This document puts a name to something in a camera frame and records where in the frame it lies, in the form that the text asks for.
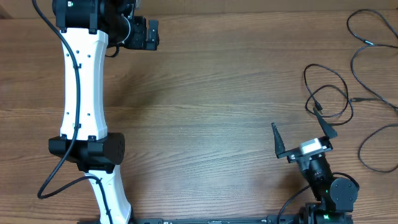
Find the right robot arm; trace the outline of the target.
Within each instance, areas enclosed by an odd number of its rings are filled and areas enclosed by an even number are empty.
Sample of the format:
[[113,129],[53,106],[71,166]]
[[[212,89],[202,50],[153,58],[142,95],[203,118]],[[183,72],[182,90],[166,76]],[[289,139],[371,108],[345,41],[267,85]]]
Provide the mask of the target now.
[[[332,125],[327,123],[317,110],[313,111],[324,136],[301,143],[299,147],[286,150],[275,123],[272,123],[275,155],[296,163],[308,185],[291,196],[279,210],[276,217],[268,217],[274,223],[353,223],[350,213],[358,198],[360,186],[352,176],[342,172],[332,172],[326,153],[333,149],[331,139],[337,137]],[[310,189],[315,203],[306,203],[296,215],[284,215],[287,206],[301,193]]]

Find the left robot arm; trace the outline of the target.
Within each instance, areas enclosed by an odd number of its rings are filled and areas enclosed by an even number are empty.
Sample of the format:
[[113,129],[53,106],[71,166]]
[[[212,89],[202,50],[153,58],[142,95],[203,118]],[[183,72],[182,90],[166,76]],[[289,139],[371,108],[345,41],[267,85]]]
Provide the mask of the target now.
[[136,16],[137,1],[56,0],[55,31],[65,62],[65,109],[58,136],[49,151],[76,164],[91,184],[100,210],[99,223],[132,223],[124,191],[122,133],[108,130],[104,105],[104,61],[109,48],[156,50],[159,23]]

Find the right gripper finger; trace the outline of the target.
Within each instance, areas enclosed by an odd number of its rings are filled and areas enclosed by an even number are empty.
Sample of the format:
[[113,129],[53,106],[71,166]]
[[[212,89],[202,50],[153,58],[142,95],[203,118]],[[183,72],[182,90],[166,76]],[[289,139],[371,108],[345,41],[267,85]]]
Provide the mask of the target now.
[[277,129],[277,126],[275,123],[271,123],[272,126],[272,131],[274,134],[274,150],[275,154],[277,157],[279,157],[281,154],[285,152],[285,146],[284,142],[282,140],[282,137]]
[[318,123],[321,126],[322,131],[326,137],[332,139],[338,136],[336,130],[323,119],[322,115],[318,112],[316,108],[313,108],[313,113],[317,117]]

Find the black USB cable short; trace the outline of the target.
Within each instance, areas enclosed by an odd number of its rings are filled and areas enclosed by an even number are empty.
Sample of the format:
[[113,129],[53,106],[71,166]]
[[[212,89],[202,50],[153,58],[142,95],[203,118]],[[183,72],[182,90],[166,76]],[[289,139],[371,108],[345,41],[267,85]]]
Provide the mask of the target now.
[[[311,90],[310,85],[308,84],[308,80],[307,80],[307,72],[309,71],[310,68],[315,68],[315,67],[326,70],[326,71],[334,74],[335,76],[337,76],[337,78],[343,84],[343,89],[339,88],[336,85],[326,84],[326,85],[322,85],[321,87],[317,88],[316,90]],[[344,124],[349,123],[353,119],[354,108],[353,108],[353,103],[349,98],[348,86],[347,86],[347,83],[345,82],[344,78],[338,72],[336,72],[335,70],[330,69],[324,65],[320,65],[318,63],[311,63],[304,68],[304,70],[302,72],[302,78],[303,78],[304,86],[309,94],[309,96],[304,104],[305,111],[308,114],[315,116],[315,112],[311,111],[310,107],[309,107],[309,102],[312,101],[313,107],[316,109],[316,112],[318,112],[322,118],[326,118],[326,119],[339,118],[342,115],[344,115],[346,110],[349,110],[348,119],[346,119],[344,121],[336,122],[336,123],[330,123],[331,126],[342,126]],[[335,114],[330,114],[330,115],[322,114],[323,107],[322,107],[322,104],[317,100],[316,96],[320,91],[322,91],[324,89],[333,89],[336,92],[338,92],[340,94],[340,96],[344,99],[343,108],[339,112],[337,112]]]

